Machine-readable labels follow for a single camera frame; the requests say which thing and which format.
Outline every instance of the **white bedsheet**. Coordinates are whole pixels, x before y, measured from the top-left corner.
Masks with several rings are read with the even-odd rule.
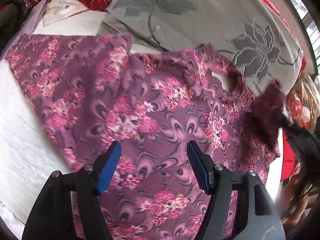
[[[46,27],[40,22],[34,33],[69,36],[106,34],[101,22],[104,17],[104,12],[87,11]],[[131,52],[157,53],[135,44]],[[62,173],[70,170],[45,137],[6,61],[0,63],[0,76],[0,200],[25,223],[49,175],[55,170]],[[229,87],[227,80],[221,82],[225,89]],[[282,133],[279,134],[279,147],[282,156]],[[267,190],[273,199],[278,192],[281,167],[282,157],[270,166]]]

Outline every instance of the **pink flower print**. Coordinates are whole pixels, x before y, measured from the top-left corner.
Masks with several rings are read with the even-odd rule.
[[[133,236],[129,240],[149,240],[149,239],[141,236]]]
[[[128,187],[129,189],[134,189],[139,186],[141,186],[141,179],[133,176],[132,174],[128,175],[124,179],[121,179],[121,187]]]
[[[28,84],[23,90],[25,93],[29,94],[31,99],[35,99],[41,93],[41,90],[36,84]]]
[[[221,117],[219,119],[213,120],[213,126],[216,131],[220,132],[222,130],[223,125],[225,125],[225,122]]]
[[[226,105],[226,109],[228,111],[228,119],[231,123],[234,120],[239,119],[239,107],[235,103],[229,103]]]
[[[204,219],[204,214],[200,214],[200,215],[197,215],[195,217],[192,218],[192,222],[194,222],[195,224],[201,224],[202,223],[202,220]]]
[[[107,127],[111,130],[116,130],[116,127],[119,125],[120,117],[119,114],[111,109],[107,115]]]
[[[183,195],[178,195],[176,198],[167,190],[157,192],[154,195],[155,203],[151,204],[145,201],[140,205],[142,211],[147,210],[152,214],[151,222],[160,225],[167,219],[176,219],[183,214],[183,209],[189,203],[189,199]]]
[[[180,82],[176,78],[168,77],[168,78],[165,79],[165,81],[167,82],[167,84],[169,86],[173,86],[173,87],[176,87],[176,88],[181,87]]]
[[[230,66],[224,61],[218,62],[214,60],[212,62],[212,70],[219,74],[226,74],[230,71]]]
[[[41,77],[37,80],[37,87],[41,90],[41,95],[45,97],[51,97],[53,92],[59,83],[58,78],[62,74],[62,70],[57,68],[50,73],[41,73]]]
[[[50,138],[51,141],[56,142],[57,139],[55,138],[54,134],[50,129],[46,129],[47,127],[44,127],[46,135]]]
[[[265,185],[267,182],[268,173],[264,170],[260,170],[257,172],[257,174],[258,174],[260,180],[262,181],[263,185]]]
[[[184,85],[181,86],[180,82],[175,78],[166,79],[167,86],[161,82],[154,84],[155,89],[161,90],[165,94],[164,105],[167,106],[169,111],[176,110],[177,106],[186,107],[190,106],[193,97],[193,91]]]
[[[256,144],[256,141],[255,141],[255,138],[254,136],[251,136],[250,140],[249,140],[249,145],[251,148],[255,149],[257,148],[257,144]]]
[[[200,229],[201,223],[204,219],[204,214],[195,216],[191,221],[193,222],[192,227],[190,228],[190,233],[197,233]]]
[[[145,117],[142,121],[138,122],[140,132],[153,133],[159,130],[159,125],[156,120]]]
[[[151,218],[151,223],[154,223],[156,226],[161,225],[167,220],[167,217],[154,216]]]
[[[193,176],[192,176],[192,181],[193,181],[193,182],[195,182],[195,183],[198,183],[198,181],[197,181],[197,178],[196,178],[196,175],[195,175],[195,174],[193,174]]]
[[[146,113],[153,112],[152,104],[144,101],[142,104],[137,104],[136,108],[133,111],[133,116],[137,117],[138,119],[143,119],[146,116]]]
[[[6,60],[10,63],[10,68],[13,69],[17,63],[20,61],[22,55],[21,54],[16,54],[14,55],[13,53],[8,53],[8,57],[6,57]]]
[[[168,108],[169,111],[173,111],[177,109],[178,103],[171,98],[165,98],[164,105]]]
[[[170,191],[162,190],[157,192],[154,195],[154,198],[156,199],[156,201],[159,201],[159,202],[169,201],[174,199],[174,195]]]
[[[101,148],[105,151],[108,150],[111,143],[114,141],[112,137],[112,133],[110,131],[106,131],[105,133],[103,133],[101,135],[101,140],[102,140]]]
[[[233,190],[230,196],[230,205],[233,203],[233,201],[236,201],[237,199],[238,199],[238,191]]]
[[[223,142],[228,142],[230,141],[230,134],[226,130],[222,130],[220,133],[220,139]]]
[[[121,174],[133,174],[135,170],[135,166],[133,165],[133,161],[130,158],[120,158],[120,162],[117,165],[117,170],[121,172]]]
[[[222,147],[223,140],[230,140],[229,133],[222,128],[226,124],[223,118],[216,119],[213,112],[210,112],[204,115],[204,119],[209,121],[208,125],[204,128],[206,137],[212,140],[215,148]]]
[[[172,210],[168,215],[168,219],[176,219],[181,215],[183,215],[182,210]]]
[[[122,46],[114,48],[109,55],[112,61],[120,62],[122,65],[127,58],[127,52]]]
[[[186,107],[186,106],[190,106],[190,100],[185,99],[185,98],[179,98],[178,100],[178,105],[181,107]]]
[[[106,82],[103,78],[100,78],[100,79],[98,78],[96,80],[95,86],[96,86],[97,90],[104,91],[105,84],[106,84]]]
[[[59,128],[67,125],[67,120],[62,115],[55,114],[52,117],[52,119],[50,120],[50,123],[53,128],[59,129]]]
[[[144,63],[145,71],[148,74],[151,74],[152,72],[155,71],[155,69],[152,68],[152,66],[151,66],[151,59],[147,53],[139,53],[139,54],[137,54],[137,57],[140,61],[142,61]]]
[[[85,94],[84,92],[81,90],[81,91],[75,91],[75,90],[71,90],[73,92],[73,95],[74,95],[74,98],[72,100],[72,103],[77,105],[79,104],[80,102],[82,102],[82,100],[84,99],[85,97]]]
[[[76,157],[73,154],[73,150],[70,148],[64,148],[63,149],[63,157],[65,158],[65,160],[67,161],[69,166],[72,166],[74,163],[76,163]]]
[[[175,97],[177,90],[174,87],[168,86],[161,89],[162,92],[169,98]]]
[[[184,209],[188,204],[190,200],[186,197],[184,197],[182,194],[179,194],[174,200],[173,200],[173,206],[175,208],[181,208]]]
[[[208,89],[208,79],[206,77],[195,76],[195,80],[200,83],[205,89]]]
[[[48,42],[48,48],[53,51],[57,51],[60,48],[58,39],[53,39]]]
[[[29,68],[29,63],[25,63],[22,64],[20,67],[18,67],[14,72],[13,72],[13,76],[16,80],[19,79],[19,75],[22,71],[26,70],[27,68]]]
[[[97,74],[101,74],[103,75],[105,72],[105,68],[108,67],[108,65],[110,64],[110,59],[109,58],[105,58],[103,59],[96,67],[95,72]]]
[[[138,135],[138,126],[129,117],[119,117],[117,125],[109,128],[115,133],[115,139],[120,141]]]
[[[120,183],[120,173],[116,170],[111,178],[110,186],[114,186],[114,187],[119,186],[119,183]]]
[[[104,43],[109,43],[113,39],[113,36],[110,34],[100,35],[99,37]]]
[[[126,96],[118,97],[113,109],[119,114],[129,114],[131,111],[129,99]]]
[[[134,236],[135,230],[134,227],[115,227],[112,228],[112,235],[116,237],[116,239],[127,239],[129,237]]]
[[[38,63],[45,60],[56,60],[57,59],[56,51],[58,51],[59,48],[60,48],[60,45],[59,45],[58,39],[53,39],[52,41],[49,41],[48,47],[42,50]]]

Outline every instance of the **pink floral shirt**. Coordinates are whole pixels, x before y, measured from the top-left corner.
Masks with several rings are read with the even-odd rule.
[[[122,157],[100,204],[115,240],[193,239],[210,197],[186,144],[265,183],[276,157],[246,114],[254,99],[233,63],[209,44],[162,55],[129,53],[130,36],[22,36],[6,59],[45,133],[77,171],[113,140]],[[223,90],[211,71],[237,80]],[[232,193],[224,236],[236,209]],[[83,236],[75,210],[79,236]]]

